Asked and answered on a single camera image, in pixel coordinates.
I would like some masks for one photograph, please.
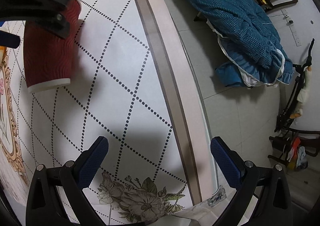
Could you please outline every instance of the chair leg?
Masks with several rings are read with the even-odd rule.
[[[205,19],[200,18],[201,12],[198,12],[197,16],[193,19],[193,21],[205,21]]]
[[[273,159],[273,160],[275,160],[275,161],[277,161],[277,162],[279,162],[279,163],[281,163],[281,164],[283,164],[285,166],[288,165],[288,162],[286,160],[282,160],[282,159],[280,159],[278,157],[275,157],[275,156],[272,156],[272,155],[268,155],[268,158],[269,159]]]

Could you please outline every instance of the power strip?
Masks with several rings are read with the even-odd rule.
[[[292,33],[293,39],[294,39],[294,41],[296,43],[296,46],[297,47],[301,46],[301,41],[299,39],[298,33],[296,31],[296,28],[294,26],[294,22],[291,19],[291,17],[288,15],[288,11],[286,9],[282,9],[281,12],[284,14],[285,19],[286,19],[287,23],[289,24],[289,28],[291,30],[291,33]]]

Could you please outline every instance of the blue padded grip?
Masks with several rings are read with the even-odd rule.
[[[218,163],[224,177],[231,188],[239,189],[241,187],[241,172],[229,156],[226,149],[218,142],[220,137],[214,137],[210,143],[211,154]]]
[[[93,177],[95,176],[102,161],[108,153],[108,140],[102,136],[100,136],[99,138],[100,142],[79,170],[77,185],[80,189],[90,186]]]

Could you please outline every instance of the gray floor tile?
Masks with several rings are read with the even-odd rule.
[[[234,150],[234,151],[237,152],[239,155],[241,155],[241,153],[242,153],[242,143],[238,144],[237,146],[235,146],[235,147],[232,148],[231,150]]]
[[[198,11],[194,9],[187,0],[164,0],[168,10],[177,26],[181,30],[206,29],[208,26],[204,21],[193,21]]]
[[[287,175],[292,176],[294,179],[307,184],[316,189],[317,192],[320,192],[320,178],[318,171],[309,169],[308,167],[307,169],[299,172],[288,170]]]
[[[269,104],[265,86],[235,88],[235,98],[239,113],[242,141],[247,140],[257,132],[269,119],[276,116],[275,108]]]
[[[320,191],[293,178],[291,175],[287,174],[286,178],[291,199],[307,210],[312,209],[319,197]]]
[[[266,86],[268,107],[270,113],[278,113],[280,107],[280,87]]]
[[[236,100],[232,94],[230,89],[204,100],[212,136],[220,136],[230,149],[241,143]]]
[[[273,136],[276,125],[276,116],[272,116],[251,137],[241,143],[243,160],[251,160],[256,166],[271,167],[268,155],[272,154],[269,136]]]
[[[215,69],[228,59],[211,29],[185,30],[180,36],[195,71],[203,98],[220,93],[227,88],[218,79]]]

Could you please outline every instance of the white tabletop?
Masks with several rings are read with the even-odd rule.
[[[21,37],[21,45],[8,49],[2,71],[8,107],[1,109],[11,119],[8,142],[15,143],[16,151],[12,165],[6,151],[0,152],[1,181],[15,193],[15,201],[26,205],[38,164],[50,168],[75,160],[102,135],[109,152],[84,193],[106,224],[159,218],[209,198],[218,184],[210,133],[164,1],[80,1],[69,86],[29,94],[24,23],[5,23]],[[77,222],[59,191],[70,220]],[[150,198],[152,209],[146,209],[143,204]]]

